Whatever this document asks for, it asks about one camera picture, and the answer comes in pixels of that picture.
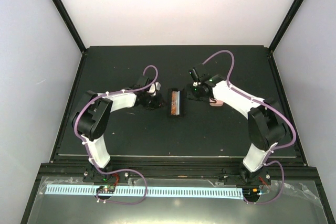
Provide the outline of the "pink glasses case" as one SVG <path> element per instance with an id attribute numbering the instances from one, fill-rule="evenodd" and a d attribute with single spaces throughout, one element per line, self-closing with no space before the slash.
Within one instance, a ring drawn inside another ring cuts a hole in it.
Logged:
<path id="1" fill-rule="evenodd" d="M 209 104 L 210 106 L 213 106 L 213 107 L 220 107 L 224 105 L 223 101 L 218 101 L 213 98 L 209 98 Z"/>

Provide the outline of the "light blue cleaning cloth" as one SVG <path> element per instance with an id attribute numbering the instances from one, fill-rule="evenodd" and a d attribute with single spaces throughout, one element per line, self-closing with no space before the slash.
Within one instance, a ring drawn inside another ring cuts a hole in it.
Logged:
<path id="1" fill-rule="evenodd" d="M 177 92 L 178 96 L 177 96 L 177 100 L 176 100 L 176 109 L 177 109 L 177 112 L 178 112 L 178 115 L 181 115 L 182 114 L 182 91 L 178 91 Z"/>

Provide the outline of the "brown sunglasses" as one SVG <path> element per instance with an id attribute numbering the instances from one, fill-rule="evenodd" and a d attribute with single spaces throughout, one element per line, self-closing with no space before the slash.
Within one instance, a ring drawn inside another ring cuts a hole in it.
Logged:
<path id="1" fill-rule="evenodd" d="M 176 109 L 176 100 L 177 100 L 177 94 L 178 91 L 172 91 L 171 93 L 171 114 L 172 115 L 175 115 L 177 116 L 178 115 L 178 112 L 177 112 L 177 109 Z"/>

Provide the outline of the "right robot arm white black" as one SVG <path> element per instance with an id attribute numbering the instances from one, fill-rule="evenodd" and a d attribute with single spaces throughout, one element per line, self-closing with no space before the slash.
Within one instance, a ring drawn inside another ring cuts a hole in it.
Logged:
<path id="1" fill-rule="evenodd" d="M 188 72 L 193 80 L 191 93 L 194 97 L 227 104 L 247 119 L 251 145 L 240 165 L 238 176 L 243 183 L 252 183 L 274 148 L 287 134 L 284 119 L 267 108 L 277 106 L 278 103 L 273 99 L 255 97 L 219 74 L 211 75 L 203 64 L 193 67 Z"/>

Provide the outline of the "black glasses case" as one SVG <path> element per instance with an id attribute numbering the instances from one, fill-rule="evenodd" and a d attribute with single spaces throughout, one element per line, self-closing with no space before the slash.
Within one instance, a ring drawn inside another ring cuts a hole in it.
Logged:
<path id="1" fill-rule="evenodd" d="M 167 116 L 169 118 L 182 118 L 186 113 L 185 89 L 170 88 L 167 95 Z"/>

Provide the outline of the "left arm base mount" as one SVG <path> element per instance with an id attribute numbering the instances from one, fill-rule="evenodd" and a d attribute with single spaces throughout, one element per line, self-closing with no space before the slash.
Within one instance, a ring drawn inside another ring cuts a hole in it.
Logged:
<path id="1" fill-rule="evenodd" d="M 82 181 L 86 182 L 86 183 L 119 183 L 120 181 L 124 181 L 125 179 L 127 179 L 130 175 L 130 171 L 126 170 L 123 172 L 118 172 L 118 173 L 114 173 L 114 174 L 102 174 L 100 172 L 97 171 L 97 169 L 92 166 L 92 165 L 88 165 L 85 169 L 85 171 L 83 172 L 83 178 Z"/>

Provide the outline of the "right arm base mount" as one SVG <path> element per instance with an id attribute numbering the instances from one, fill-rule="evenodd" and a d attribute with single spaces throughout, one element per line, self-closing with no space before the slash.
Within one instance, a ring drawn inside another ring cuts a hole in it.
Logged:
<path id="1" fill-rule="evenodd" d="M 267 168 L 261 168 L 256 172 L 250 172 L 244 167 L 224 167 L 218 175 L 218 179 L 232 185 L 262 185 L 270 184 L 270 175 Z"/>

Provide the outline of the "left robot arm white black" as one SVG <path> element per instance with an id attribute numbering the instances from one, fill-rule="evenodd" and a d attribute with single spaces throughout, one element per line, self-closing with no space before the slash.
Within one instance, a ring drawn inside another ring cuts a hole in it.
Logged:
<path id="1" fill-rule="evenodd" d="M 113 174 L 109 166 L 111 156 L 104 140 L 110 114 L 138 105 L 146 110 L 158 109 L 164 104 L 160 89 L 161 84 L 155 78 L 141 75 L 130 88 L 105 93 L 87 91 L 81 98 L 71 123 L 75 136 L 87 151 L 89 163 L 95 167 L 94 175 L 100 181 L 108 181 Z"/>

